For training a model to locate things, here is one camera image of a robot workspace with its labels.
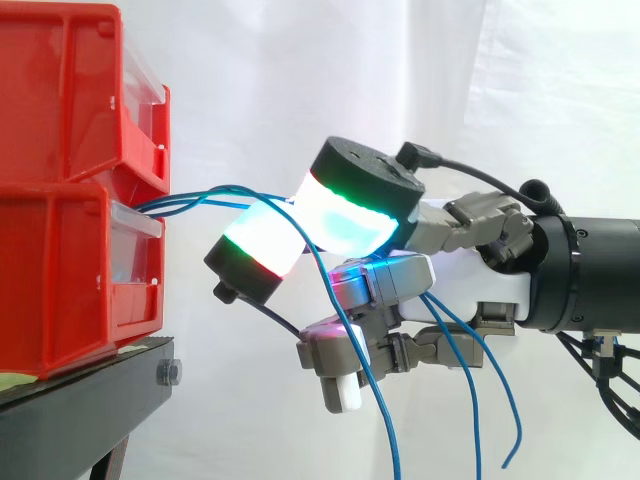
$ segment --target black shelf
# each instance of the black shelf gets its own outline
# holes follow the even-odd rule
[[[94,465],[92,479],[119,477],[128,435],[172,390],[158,375],[173,339],[134,345],[144,348],[0,392],[2,480],[74,480]]]

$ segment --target blue cable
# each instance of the blue cable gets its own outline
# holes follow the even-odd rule
[[[433,318],[435,318],[436,322],[438,322],[438,326],[442,330],[442,333],[444,333],[444,336],[447,337],[447,341],[449,342],[449,345],[451,345],[451,349],[453,350],[453,353],[458,359],[458,362],[462,366],[464,374],[467,377],[467,383],[469,384],[469,390],[471,391],[471,404],[473,405],[473,439],[476,446],[476,480],[481,480],[482,454],[480,453],[480,414],[478,412],[478,394],[476,393],[476,385],[473,382],[473,377],[471,376],[471,370],[469,369],[469,365],[467,365],[467,362],[464,361],[464,357],[462,356],[462,353],[460,352],[456,341],[451,335],[451,332],[447,328],[446,323],[444,323],[436,309],[433,307],[433,305],[431,305],[431,302],[429,302],[426,294],[420,295],[420,300],[422,300],[422,303],[426,305],[426,307],[433,315]]]
[[[145,207],[144,211],[141,210],[141,213],[146,213],[148,211],[151,210],[157,210],[160,208],[166,208],[166,207],[175,207],[177,205],[188,205],[192,202],[193,200],[170,200],[168,202],[161,202],[158,203],[157,205],[153,205],[151,207]],[[248,209],[251,205],[247,205],[246,203],[235,203],[235,202],[224,202],[222,200],[203,200],[202,202],[199,203],[199,205],[215,205],[218,207],[229,207],[229,208],[237,208],[240,210],[246,210]],[[172,217],[173,215],[177,215],[176,210],[170,210],[168,212],[162,212],[161,214],[151,214],[151,215],[162,215],[163,217]]]
[[[507,393],[507,397],[509,398],[509,404],[511,405],[511,411],[513,412],[513,418],[516,422],[516,430],[518,432],[516,443],[513,445],[513,448],[511,449],[511,452],[509,452],[507,459],[502,464],[502,468],[507,468],[509,466],[509,463],[513,459],[513,456],[518,451],[518,448],[520,448],[520,443],[522,442],[522,424],[520,423],[520,415],[518,414],[518,407],[516,406],[515,398],[513,398],[513,393],[511,393],[511,387],[509,387],[509,382],[507,381],[507,378],[504,376],[504,373],[502,372],[500,365],[498,365],[498,361],[493,356],[493,353],[491,353],[491,349],[485,343],[484,339],[480,335],[478,335],[473,328],[471,328],[465,322],[460,320],[460,318],[458,318],[451,310],[449,310],[440,300],[434,297],[433,294],[431,294],[430,292],[425,292],[424,296],[429,300],[431,300],[433,303],[435,303],[440,310],[446,313],[451,318],[451,320],[456,322],[465,332],[471,335],[473,339],[480,344],[484,352],[487,354],[489,361],[493,365],[493,368],[495,368],[496,373],[498,374],[498,377],[500,377],[500,381],[502,382],[502,385],[504,386],[504,390]]]
[[[307,233],[303,230],[303,228],[298,224],[298,222],[296,222],[287,212],[285,212],[282,208],[280,208],[278,205],[276,205],[275,203],[273,203],[269,197],[273,197],[273,196],[267,196],[265,194],[262,193],[258,193],[258,192],[254,192],[253,190],[240,186],[240,185],[221,185],[219,187],[214,187],[211,190],[207,191],[207,192],[195,192],[195,193],[189,193],[189,194],[178,194],[178,195],[170,195],[167,197],[163,197],[161,199],[158,200],[154,200],[153,202],[147,202],[146,204],[142,204],[142,205],[138,205],[138,207],[136,207],[139,211],[148,211],[147,209],[151,209],[151,207],[156,203],[156,202],[161,202],[164,199],[167,200],[176,200],[176,199],[192,199],[194,196],[196,195],[200,195],[202,196],[202,198],[206,198],[209,195],[221,195],[221,194],[232,194],[232,195],[241,195],[241,196],[247,196],[247,197],[253,197],[257,200],[262,201],[263,203],[265,203],[266,205],[268,205],[269,207],[271,207],[273,210],[275,210],[276,212],[278,212],[280,215],[282,215],[296,230],[297,232],[300,234],[300,236],[304,239],[305,243],[307,244],[307,247],[309,248],[309,250],[311,251],[311,254],[313,255],[313,258],[316,261],[316,264],[318,265],[318,270],[320,271],[320,276],[322,277],[322,282],[324,283],[324,286],[327,290],[327,294],[329,295],[329,300],[331,301],[331,304],[333,305],[333,307],[336,310],[336,313],[338,314],[338,317],[340,317],[340,321],[342,322],[342,325],[345,328],[345,331],[347,332],[347,335],[349,336],[349,340],[351,341],[351,344],[353,345],[354,350],[356,351],[356,355],[358,356],[358,360],[360,360],[360,364],[362,365],[362,369],[365,373],[365,376],[367,377],[367,380],[369,382],[369,386],[371,387],[371,390],[373,391],[373,395],[376,399],[376,402],[378,403],[378,407],[380,408],[380,413],[382,414],[382,418],[384,419],[384,424],[385,427],[387,429],[387,436],[389,437],[389,447],[391,449],[391,459],[393,462],[393,478],[394,480],[401,480],[402,479],[402,474],[401,474],[401,470],[400,470],[400,452],[398,450],[398,442],[396,440],[396,434],[395,434],[395,430],[393,428],[393,420],[391,419],[391,414],[389,413],[389,409],[387,408],[387,405],[384,401],[384,397],[382,396],[382,392],[380,391],[380,388],[378,387],[378,383],[376,382],[376,379],[373,375],[373,372],[371,371],[371,367],[369,366],[369,362],[367,361],[367,357],[364,353],[364,351],[362,350],[362,347],[360,347],[360,343],[358,342],[358,338],[356,337],[356,334],[353,331],[353,328],[351,328],[351,324],[349,323],[349,319],[347,318],[347,315],[345,314],[344,310],[342,309],[342,306],[340,305],[340,302],[338,301],[338,297],[336,297],[335,292],[333,291],[333,287],[331,286],[331,280],[329,278],[329,274],[327,273],[327,269],[324,266],[324,262],[322,261],[322,258],[320,258],[320,254],[318,253],[318,250],[316,248],[316,246],[314,245],[314,243],[311,241],[311,239],[309,238],[309,236],[307,235]],[[184,207],[178,208],[176,210],[174,210],[173,212],[169,212],[172,213],[173,215],[176,215],[177,213],[182,213],[186,210],[189,210],[190,208],[195,207],[196,205],[200,204],[201,202],[199,201],[199,199],[197,200],[193,200],[191,203],[185,205]],[[277,197],[276,200],[284,200],[282,197]]]
[[[159,205],[162,203],[165,203],[167,201],[172,201],[172,200],[185,200],[188,199],[190,200],[190,202],[185,205],[182,208],[176,209],[172,212],[167,212],[167,213],[171,213],[172,215],[177,215],[178,213],[182,213],[185,212],[187,210],[192,209],[193,207],[199,205],[200,203],[202,203],[206,198],[208,198],[209,196],[212,195],[236,195],[236,196],[247,196],[244,193],[241,192],[233,192],[229,189],[226,188],[222,188],[222,187],[214,187],[210,190],[204,190],[204,191],[199,191],[199,192],[188,192],[188,193],[176,193],[173,195],[166,195],[164,197],[161,198],[157,198],[155,200],[151,200],[149,202],[145,202],[145,203],[141,203],[139,205],[136,205],[134,208],[136,210],[138,210],[139,212],[145,213],[148,212],[150,210],[155,210],[157,208],[161,208]],[[266,198],[270,198],[273,200],[280,200],[283,202],[286,202],[288,199],[285,197],[281,197],[278,195],[270,195],[268,193],[263,193],[261,195],[264,195]]]

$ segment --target black sensor cap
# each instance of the black sensor cap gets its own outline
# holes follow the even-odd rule
[[[329,137],[310,169],[318,182],[358,206],[403,222],[424,185],[395,158],[365,145]]]

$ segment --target green light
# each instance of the green light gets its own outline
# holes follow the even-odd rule
[[[398,222],[351,203],[321,185],[311,173],[295,197],[299,221],[313,242],[347,257],[365,257],[389,240]]]
[[[291,216],[293,205],[273,200]],[[225,236],[263,267],[284,277],[296,263],[304,248],[297,230],[278,212],[256,202],[233,222]]]

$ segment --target glowing sensor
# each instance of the glowing sensor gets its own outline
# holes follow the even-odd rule
[[[347,257],[364,257],[384,245],[397,220],[360,207],[321,185],[308,173],[295,196],[298,221],[320,248]]]

